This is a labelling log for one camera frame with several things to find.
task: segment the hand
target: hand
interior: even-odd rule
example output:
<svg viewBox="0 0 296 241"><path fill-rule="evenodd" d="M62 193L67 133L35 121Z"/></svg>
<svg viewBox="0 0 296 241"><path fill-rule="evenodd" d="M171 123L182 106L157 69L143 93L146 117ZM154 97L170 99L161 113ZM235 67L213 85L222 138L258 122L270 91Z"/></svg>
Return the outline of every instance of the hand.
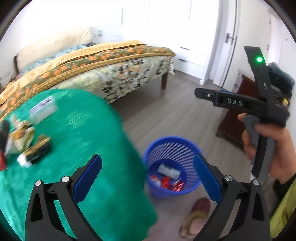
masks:
<svg viewBox="0 0 296 241"><path fill-rule="evenodd" d="M246 113L240 114L237 118L242 121ZM281 128L274 124L255 124L255 130L265 137L272 137L276 140L276 150L273 156L270 175L279 180L281 184L287 182L296 173L296 153L292 138L288 129ZM256 149L251 144L251 136L244 130L242 134L246 158L251 160L256 155Z"/></svg>

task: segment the door handle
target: door handle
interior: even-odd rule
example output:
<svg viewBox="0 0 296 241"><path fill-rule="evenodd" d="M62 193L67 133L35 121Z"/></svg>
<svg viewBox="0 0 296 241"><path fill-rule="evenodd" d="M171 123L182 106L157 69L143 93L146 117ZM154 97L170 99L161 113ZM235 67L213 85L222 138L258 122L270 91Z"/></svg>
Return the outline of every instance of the door handle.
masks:
<svg viewBox="0 0 296 241"><path fill-rule="evenodd" d="M233 40L234 40L234 38L230 37L230 33L227 33L227 34L226 34L226 38L225 38L225 43L227 43L227 44L228 44L228 40L229 40L229 39L232 39L232 40L231 40L231 44L232 44L232 43L233 43Z"/></svg>

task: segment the power outlet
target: power outlet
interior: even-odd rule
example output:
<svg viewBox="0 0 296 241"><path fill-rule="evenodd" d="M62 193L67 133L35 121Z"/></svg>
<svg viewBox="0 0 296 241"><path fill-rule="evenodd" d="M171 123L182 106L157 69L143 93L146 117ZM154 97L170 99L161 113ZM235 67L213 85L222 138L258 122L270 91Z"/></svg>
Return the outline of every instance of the power outlet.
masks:
<svg viewBox="0 0 296 241"><path fill-rule="evenodd" d="M103 35L103 30L98 30L96 33L94 33L95 37L102 36L102 35Z"/></svg>
<svg viewBox="0 0 296 241"><path fill-rule="evenodd" d="M7 70L7 71L1 76L1 79L3 80L3 79L5 79L5 78L7 78L7 76L10 76L10 74L11 74L11 70Z"/></svg>

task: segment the red wrapper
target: red wrapper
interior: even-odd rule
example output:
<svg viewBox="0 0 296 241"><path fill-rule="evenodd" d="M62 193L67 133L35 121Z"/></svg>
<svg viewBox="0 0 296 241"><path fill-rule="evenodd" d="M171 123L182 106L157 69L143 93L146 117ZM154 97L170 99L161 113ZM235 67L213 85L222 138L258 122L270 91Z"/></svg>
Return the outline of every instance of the red wrapper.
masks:
<svg viewBox="0 0 296 241"><path fill-rule="evenodd" d="M3 155L3 152L0 151L0 171L3 171L6 169L6 158Z"/></svg>
<svg viewBox="0 0 296 241"><path fill-rule="evenodd" d="M157 176L155 176L155 175L151 175L150 178L152 179L152 181L155 182L155 184L156 184L158 187L161 186L161 182L160 182L160 180L158 179Z"/></svg>
<svg viewBox="0 0 296 241"><path fill-rule="evenodd" d="M181 180L177 180L173 183L173 185L171 186L171 189L175 192L179 192L182 190L184 186L184 182L182 182Z"/></svg>
<svg viewBox="0 0 296 241"><path fill-rule="evenodd" d="M161 179L161 187L164 189L168 189L170 187L170 178L167 176L164 176Z"/></svg>

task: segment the small box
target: small box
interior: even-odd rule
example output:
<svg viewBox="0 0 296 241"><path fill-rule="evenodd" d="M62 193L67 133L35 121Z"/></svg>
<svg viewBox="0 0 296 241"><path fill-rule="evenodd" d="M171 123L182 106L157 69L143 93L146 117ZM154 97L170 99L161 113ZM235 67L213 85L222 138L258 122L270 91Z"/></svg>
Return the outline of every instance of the small box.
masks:
<svg viewBox="0 0 296 241"><path fill-rule="evenodd" d="M157 172L159 172L162 175L168 176L174 180L177 180L181 174L179 170L169 167L163 163L159 166Z"/></svg>
<svg viewBox="0 0 296 241"><path fill-rule="evenodd" d="M56 111L57 105L51 95L30 109L29 119L33 125L37 125Z"/></svg>

